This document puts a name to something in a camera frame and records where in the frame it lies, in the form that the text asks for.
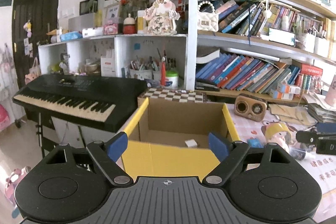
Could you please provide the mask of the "yellow tape roll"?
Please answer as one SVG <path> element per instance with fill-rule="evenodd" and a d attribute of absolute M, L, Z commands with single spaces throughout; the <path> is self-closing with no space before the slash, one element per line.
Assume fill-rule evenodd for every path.
<path fill-rule="evenodd" d="M 267 125 L 264 136 L 267 143 L 277 143 L 282 147 L 291 144 L 290 130 L 288 129 L 288 126 L 282 122 Z"/>

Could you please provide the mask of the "white charger plug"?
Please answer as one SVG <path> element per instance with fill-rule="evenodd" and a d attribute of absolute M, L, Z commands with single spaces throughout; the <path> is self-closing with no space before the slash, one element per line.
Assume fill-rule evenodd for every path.
<path fill-rule="evenodd" d="M 185 145 L 188 148 L 198 148 L 198 143 L 194 139 L 185 140 Z"/>

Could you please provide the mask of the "dark card pack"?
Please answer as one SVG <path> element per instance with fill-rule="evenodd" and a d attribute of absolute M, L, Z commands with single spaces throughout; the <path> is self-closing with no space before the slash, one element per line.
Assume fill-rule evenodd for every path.
<path fill-rule="evenodd" d="M 289 147 L 289 154 L 296 160 L 303 160 L 306 157 L 306 151 L 296 147 Z"/>

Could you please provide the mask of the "blue small toy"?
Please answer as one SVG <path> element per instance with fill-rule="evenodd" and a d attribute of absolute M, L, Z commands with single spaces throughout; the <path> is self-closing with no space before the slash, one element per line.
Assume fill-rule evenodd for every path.
<path fill-rule="evenodd" d="M 258 138 L 250 138 L 247 140 L 247 143 L 253 148 L 264 148 L 263 143 L 261 143 Z"/>

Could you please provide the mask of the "black electronic keyboard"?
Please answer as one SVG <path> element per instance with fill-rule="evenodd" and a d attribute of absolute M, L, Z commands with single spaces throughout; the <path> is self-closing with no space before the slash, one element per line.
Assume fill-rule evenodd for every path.
<path fill-rule="evenodd" d="M 42 75 L 22 87 L 13 102 L 71 123 L 116 133 L 137 109 L 144 80 Z"/>

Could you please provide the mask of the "brown retro speaker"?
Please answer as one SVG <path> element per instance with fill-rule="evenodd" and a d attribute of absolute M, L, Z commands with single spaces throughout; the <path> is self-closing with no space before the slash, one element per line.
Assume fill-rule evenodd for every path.
<path fill-rule="evenodd" d="M 252 121 L 260 122 L 264 119 L 267 104 L 264 100 L 248 94 L 239 94 L 235 100 L 235 114 Z"/>

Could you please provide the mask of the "yellow cardboard box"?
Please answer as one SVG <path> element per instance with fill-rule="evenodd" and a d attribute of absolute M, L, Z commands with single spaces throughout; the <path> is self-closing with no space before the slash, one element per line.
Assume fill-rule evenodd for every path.
<path fill-rule="evenodd" d="M 173 102 L 139 98 L 138 109 L 124 124 L 128 144 L 122 154 L 123 168 L 138 176 L 196 176 L 203 179 L 219 161 L 209 149 L 209 133 L 229 141 L 240 137 L 224 103 Z M 194 139 L 198 148 L 188 148 Z"/>

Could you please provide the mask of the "checkered chess board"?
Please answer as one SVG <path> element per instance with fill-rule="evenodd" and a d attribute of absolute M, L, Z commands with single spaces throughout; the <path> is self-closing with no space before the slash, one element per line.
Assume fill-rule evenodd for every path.
<path fill-rule="evenodd" d="M 207 102 L 207 96 L 203 92 L 188 91 L 188 90 L 173 90 L 164 88 L 148 88 L 143 92 L 140 98 L 162 99 L 173 102 Z"/>

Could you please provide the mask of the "white pen holder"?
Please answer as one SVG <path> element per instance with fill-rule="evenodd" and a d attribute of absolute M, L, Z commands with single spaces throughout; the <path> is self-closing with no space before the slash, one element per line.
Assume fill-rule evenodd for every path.
<path fill-rule="evenodd" d="M 132 79 L 138 80 L 152 80 L 153 79 L 153 71 L 151 69 L 144 69 L 144 70 L 134 70 L 129 69 L 129 74 Z"/>

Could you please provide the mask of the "white green lidded jar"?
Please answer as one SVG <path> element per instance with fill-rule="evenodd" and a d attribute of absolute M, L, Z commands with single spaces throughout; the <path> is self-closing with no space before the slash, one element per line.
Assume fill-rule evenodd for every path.
<path fill-rule="evenodd" d="M 179 74 L 177 71 L 168 70 L 165 74 L 165 87 L 169 89 L 177 89 L 179 81 Z"/>

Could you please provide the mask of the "red hanging tassel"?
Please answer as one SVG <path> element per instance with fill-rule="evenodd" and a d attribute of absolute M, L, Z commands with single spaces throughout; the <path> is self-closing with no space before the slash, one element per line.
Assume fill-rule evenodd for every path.
<path fill-rule="evenodd" d="M 161 80 L 160 80 L 160 84 L 161 86 L 165 86 L 166 85 L 166 58 L 162 57 L 161 59 Z"/>

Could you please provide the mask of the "white cubby shelf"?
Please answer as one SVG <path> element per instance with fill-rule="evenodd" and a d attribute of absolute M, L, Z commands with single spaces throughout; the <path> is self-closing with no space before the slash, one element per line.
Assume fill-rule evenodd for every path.
<path fill-rule="evenodd" d="M 42 74 L 50 74 L 52 66 L 60 62 L 62 53 L 68 54 L 68 70 L 78 73 L 87 60 L 100 60 L 103 56 L 112 55 L 113 73 L 117 77 L 129 76 L 131 61 L 135 59 L 149 61 L 158 60 L 167 55 L 177 61 L 179 88 L 194 90 L 197 60 L 197 0 L 183 0 L 190 5 L 192 16 L 189 29 L 183 31 L 178 27 L 174 36 L 153 34 L 115 34 L 95 36 L 47 44 L 38 47 L 39 62 Z"/>

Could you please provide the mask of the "white quilted handbag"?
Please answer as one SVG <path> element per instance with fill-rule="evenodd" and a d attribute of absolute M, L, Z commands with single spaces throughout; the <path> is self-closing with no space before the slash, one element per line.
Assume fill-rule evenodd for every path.
<path fill-rule="evenodd" d="M 218 20 L 219 15 L 210 1 L 205 0 L 198 3 L 198 30 L 218 32 Z"/>

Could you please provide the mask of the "pink white doll ornament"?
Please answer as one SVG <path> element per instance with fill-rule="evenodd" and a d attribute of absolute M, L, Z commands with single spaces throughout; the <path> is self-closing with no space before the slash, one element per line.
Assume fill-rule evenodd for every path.
<path fill-rule="evenodd" d="M 155 0 L 152 6 L 145 10 L 147 33 L 151 35 L 175 35 L 176 21 L 180 19 L 175 4 L 170 0 Z"/>

